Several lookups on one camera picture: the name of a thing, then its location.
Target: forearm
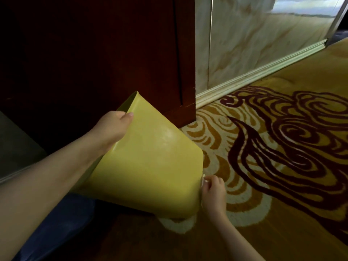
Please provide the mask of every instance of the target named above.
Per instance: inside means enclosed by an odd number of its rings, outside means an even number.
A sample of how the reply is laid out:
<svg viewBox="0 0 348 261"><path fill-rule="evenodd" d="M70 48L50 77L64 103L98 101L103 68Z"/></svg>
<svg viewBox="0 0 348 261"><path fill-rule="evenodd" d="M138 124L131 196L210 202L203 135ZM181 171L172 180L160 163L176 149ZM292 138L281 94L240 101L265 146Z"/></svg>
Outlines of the forearm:
<svg viewBox="0 0 348 261"><path fill-rule="evenodd" d="M234 261L264 261L263 257L230 223L227 216L221 216L214 221Z"/></svg>
<svg viewBox="0 0 348 261"><path fill-rule="evenodd" d="M93 135L87 134L0 186L1 261L14 257L102 153Z"/></svg>

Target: right forearm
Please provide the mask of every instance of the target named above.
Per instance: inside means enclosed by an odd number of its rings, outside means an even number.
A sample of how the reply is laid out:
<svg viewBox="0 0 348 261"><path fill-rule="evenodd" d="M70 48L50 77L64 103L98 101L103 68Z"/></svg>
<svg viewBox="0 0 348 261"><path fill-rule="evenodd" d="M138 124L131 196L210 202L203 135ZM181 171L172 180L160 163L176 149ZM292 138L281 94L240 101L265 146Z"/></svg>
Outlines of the right forearm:
<svg viewBox="0 0 348 261"><path fill-rule="evenodd" d="M235 261L264 261L263 257L230 223L226 215L214 221Z"/></svg>

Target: dark blue fabric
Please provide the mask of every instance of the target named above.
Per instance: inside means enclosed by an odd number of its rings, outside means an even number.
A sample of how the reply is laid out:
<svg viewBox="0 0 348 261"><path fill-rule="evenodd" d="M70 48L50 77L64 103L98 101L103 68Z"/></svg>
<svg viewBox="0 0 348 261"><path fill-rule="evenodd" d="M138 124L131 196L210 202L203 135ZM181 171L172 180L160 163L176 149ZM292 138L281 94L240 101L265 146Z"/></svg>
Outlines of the dark blue fabric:
<svg viewBox="0 0 348 261"><path fill-rule="evenodd" d="M43 220L13 261L38 261L79 233L93 218L95 200L66 195Z"/></svg>

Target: hand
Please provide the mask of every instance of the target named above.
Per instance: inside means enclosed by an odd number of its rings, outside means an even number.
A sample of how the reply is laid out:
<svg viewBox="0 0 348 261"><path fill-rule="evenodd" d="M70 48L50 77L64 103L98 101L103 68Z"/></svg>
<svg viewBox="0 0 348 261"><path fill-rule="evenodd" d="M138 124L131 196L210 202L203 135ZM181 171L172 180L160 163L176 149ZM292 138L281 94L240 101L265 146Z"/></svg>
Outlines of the hand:
<svg viewBox="0 0 348 261"><path fill-rule="evenodd" d="M226 216L226 189L225 182L216 175L205 177L202 186L202 207L209 219L219 222Z"/></svg>
<svg viewBox="0 0 348 261"><path fill-rule="evenodd" d="M98 123L87 133L98 142L101 153L105 154L124 137L133 121L133 113L110 111L100 118Z"/></svg>

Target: patterned carpet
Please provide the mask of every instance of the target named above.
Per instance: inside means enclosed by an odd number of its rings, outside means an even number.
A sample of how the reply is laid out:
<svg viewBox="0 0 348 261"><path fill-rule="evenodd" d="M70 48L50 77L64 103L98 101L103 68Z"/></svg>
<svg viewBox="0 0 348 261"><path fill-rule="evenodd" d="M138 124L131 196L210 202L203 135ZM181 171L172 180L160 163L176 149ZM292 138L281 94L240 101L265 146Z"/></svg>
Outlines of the patterned carpet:
<svg viewBox="0 0 348 261"><path fill-rule="evenodd" d="M348 39L197 111L182 128L225 180L227 213L267 260L348 260ZM100 202L49 260L229 260L200 211L157 219Z"/></svg>

